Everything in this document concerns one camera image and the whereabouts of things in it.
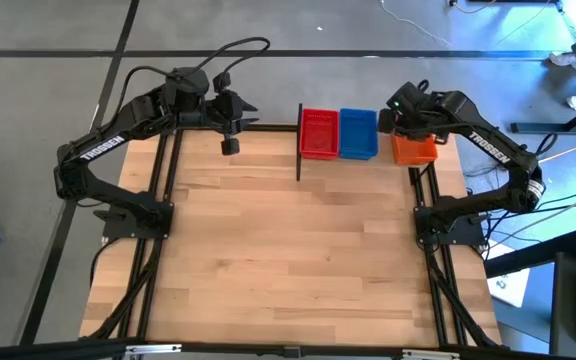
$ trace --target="blue bin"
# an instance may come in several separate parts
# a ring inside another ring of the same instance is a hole
[[[379,151],[377,112],[341,109],[339,135],[339,156],[346,159],[370,160]]]

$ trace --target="plastic bin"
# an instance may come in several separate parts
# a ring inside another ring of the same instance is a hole
[[[408,140],[405,137],[392,137],[392,150],[395,164],[423,165],[437,160],[437,146],[434,137],[424,141]]]
[[[339,112],[304,109],[299,152],[307,159],[332,160],[339,155]]]
[[[346,159],[370,160],[379,151],[377,112],[341,109],[339,136],[339,156]]]

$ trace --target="wooden tabletop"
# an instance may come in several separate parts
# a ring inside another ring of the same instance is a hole
[[[296,182],[295,136],[244,132],[241,153],[225,157],[220,135],[184,132],[147,340],[437,346],[413,188],[407,168],[394,165],[389,138],[380,135],[369,162],[304,159]],[[120,186],[147,189],[157,142],[130,143]],[[464,196],[454,139],[439,154],[441,194]],[[123,296],[134,248],[134,239],[120,240],[100,257],[81,335]],[[481,259],[468,247],[451,249],[460,298],[499,341]]]

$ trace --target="concrete floor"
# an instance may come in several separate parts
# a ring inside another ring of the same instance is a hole
[[[481,6],[460,3],[470,10]],[[0,0],[0,49],[114,50],[129,5],[129,0],[76,5],[63,0]],[[505,50],[565,50],[573,42],[552,4],[501,43],[543,6],[494,5],[474,15],[447,9],[441,0],[385,0],[385,6],[445,37],[451,46],[393,19],[378,0],[153,0],[139,6],[127,49],[210,50],[258,35],[268,37],[273,49],[494,50],[504,56]],[[122,60],[109,108],[114,109],[118,86],[130,68],[193,66],[200,60]],[[214,76],[229,60],[211,62],[206,66],[208,75]],[[6,236],[0,242],[0,346],[18,339],[61,208],[52,179],[56,149],[88,131],[110,62],[109,58],[0,59],[0,229]],[[322,108],[379,109],[405,81],[422,79],[429,79],[432,89],[464,91],[481,114],[504,131],[515,121],[562,122],[575,115],[562,102],[576,93],[576,71],[534,59],[260,58],[238,65],[232,78],[233,89],[260,108],[264,122],[296,122],[299,102]],[[160,82],[157,76],[139,73],[131,81],[128,97]],[[512,137],[530,149],[541,141],[541,136]],[[458,146],[464,171],[489,163],[481,151],[462,140]],[[549,153],[575,145],[576,136],[561,137]],[[96,162],[96,174],[116,181],[123,151]],[[576,172],[558,171],[562,164],[576,168],[576,154],[544,165],[545,200],[576,193]],[[500,176],[503,183],[504,174]],[[469,186],[485,191],[496,186],[496,179],[471,179]],[[562,219],[522,235],[548,239],[575,228],[576,213],[571,211]],[[499,229],[512,232],[528,221],[530,217],[518,217]],[[99,247],[101,229],[92,210],[77,210],[39,342],[77,337],[90,260]],[[528,245],[508,243],[514,248]]]

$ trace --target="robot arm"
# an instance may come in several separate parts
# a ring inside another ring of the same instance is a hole
[[[427,81],[408,82],[379,114],[379,130],[423,140],[435,136],[445,144],[450,133],[461,134],[508,170],[509,181],[499,189],[464,198],[441,196],[432,208],[422,208],[418,227],[424,232],[447,233],[464,215],[497,209],[515,213],[532,211],[545,191],[534,153],[505,136],[484,120],[475,104],[460,91],[426,94]]]
[[[227,89],[229,85],[228,73],[219,74],[215,78],[216,97],[205,100],[210,83],[203,70],[180,68],[167,73],[163,85],[125,104],[107,124],[59,147],[53,170],[57,195],[110,204],[109,211],[95,211],[95,215],[107,223],[117,223],[114,228],[121,229],[122,235],[117,237],[160,238],[168,231],[172,204],[157,201],[149,192],[133,193],[106,183],[87,165],[131,140],[198,127],[224,135],[223,155],[237,154],[239,144],[233,136],[258,120],[242,119],[243,112],[257,109]]]

